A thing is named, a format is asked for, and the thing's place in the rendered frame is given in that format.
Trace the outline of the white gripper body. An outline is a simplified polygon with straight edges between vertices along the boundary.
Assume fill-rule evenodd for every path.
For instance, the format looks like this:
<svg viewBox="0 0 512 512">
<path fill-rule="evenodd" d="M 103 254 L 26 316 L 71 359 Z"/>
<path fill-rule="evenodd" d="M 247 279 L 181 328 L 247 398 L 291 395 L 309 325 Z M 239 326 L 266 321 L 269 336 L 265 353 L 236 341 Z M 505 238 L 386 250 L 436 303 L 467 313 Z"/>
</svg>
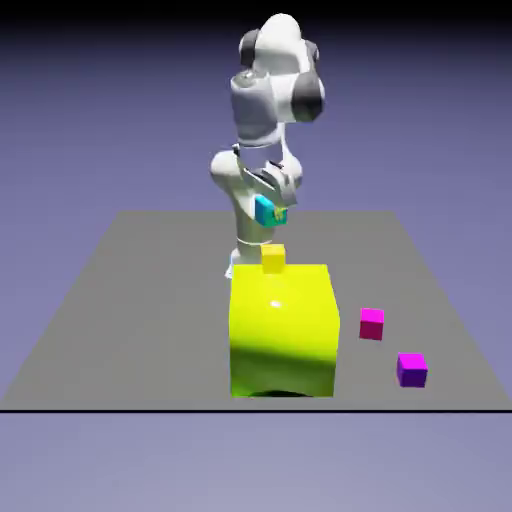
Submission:
<svg viewBox="0 0 512 512">
<path fill-rule="evenodd" d="M 275 206 L 289 208 L 297 204 L 294 179 L 279 165 L 268 162 L 263 168 L 249 168 L 241 162 L 241 176 L 250 188 Z"/>
</svg>

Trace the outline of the small cyan cube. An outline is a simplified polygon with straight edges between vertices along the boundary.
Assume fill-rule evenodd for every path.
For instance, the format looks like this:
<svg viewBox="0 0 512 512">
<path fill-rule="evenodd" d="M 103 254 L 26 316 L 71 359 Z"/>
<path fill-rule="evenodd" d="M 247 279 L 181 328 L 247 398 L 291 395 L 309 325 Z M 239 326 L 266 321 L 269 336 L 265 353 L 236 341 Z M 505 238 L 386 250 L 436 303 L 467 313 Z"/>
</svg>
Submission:
<svg viewBox="0 0 512 512">
<path fill-rule="evenodd" d="M 263 195 L 255 196 L 255 220 L 263 227 L 270 228 L 287 223 L 288 209 L 276 206 Z"/>
</svg>

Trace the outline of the small yellow cube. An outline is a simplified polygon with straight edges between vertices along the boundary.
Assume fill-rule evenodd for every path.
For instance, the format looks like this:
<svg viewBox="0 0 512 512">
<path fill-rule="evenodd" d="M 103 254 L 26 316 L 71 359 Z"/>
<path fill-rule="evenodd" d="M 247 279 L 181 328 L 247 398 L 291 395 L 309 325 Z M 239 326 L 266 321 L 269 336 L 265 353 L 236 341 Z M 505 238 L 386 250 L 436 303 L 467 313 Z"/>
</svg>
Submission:
<svg viewBox="0 0 512 512">
<path fill-rule="evenodd" d="M 278 274 L 286 266 L 286 249 L 283 244 L 263 244 L 261 265 L 266 274 Z"/>
</svg>

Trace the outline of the small pink cube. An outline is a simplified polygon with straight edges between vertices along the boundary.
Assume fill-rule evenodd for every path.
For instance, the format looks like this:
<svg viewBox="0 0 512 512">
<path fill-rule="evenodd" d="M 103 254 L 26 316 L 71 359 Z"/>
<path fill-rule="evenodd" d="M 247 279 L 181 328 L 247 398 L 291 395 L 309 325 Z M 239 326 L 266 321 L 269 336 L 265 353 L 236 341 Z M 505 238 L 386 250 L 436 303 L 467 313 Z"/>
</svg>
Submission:
<svg viewBox="0 0 512 512">
<path fill-rule="evenodd" d="M 360 310 L 359 337 L 366 340 L 383 339 L 384 311 L 382 309 L 362 308 Z"/>
</svg>

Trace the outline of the small purple cube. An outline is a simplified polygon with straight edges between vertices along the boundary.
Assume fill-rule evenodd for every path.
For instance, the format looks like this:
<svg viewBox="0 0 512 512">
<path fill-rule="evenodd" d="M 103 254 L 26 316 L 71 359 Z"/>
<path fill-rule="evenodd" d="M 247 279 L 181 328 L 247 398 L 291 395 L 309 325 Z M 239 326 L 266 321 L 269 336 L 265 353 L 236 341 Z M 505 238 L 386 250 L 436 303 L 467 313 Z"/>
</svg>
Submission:
<svg viewBox="0 0 512 512">
<path fill-rule="evenodd" d="M 396 376 L 401 387 L 424 388 L 428 366 L 422 353 L 399 353 Z"/>
</svg>

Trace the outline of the large yellow-green box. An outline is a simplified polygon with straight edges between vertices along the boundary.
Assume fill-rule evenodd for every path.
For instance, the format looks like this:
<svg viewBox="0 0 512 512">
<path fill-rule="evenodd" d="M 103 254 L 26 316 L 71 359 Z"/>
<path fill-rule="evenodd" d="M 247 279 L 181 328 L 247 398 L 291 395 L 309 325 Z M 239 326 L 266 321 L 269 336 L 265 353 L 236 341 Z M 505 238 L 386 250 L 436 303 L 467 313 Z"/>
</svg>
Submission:
<svg viewBox="0 0 512 512">
<path fill-rule="evenodd" d="M 228 333 L 234 397 L 334 395 L 340 314 L 326 265 L 235 266 Z"/>
</svg>

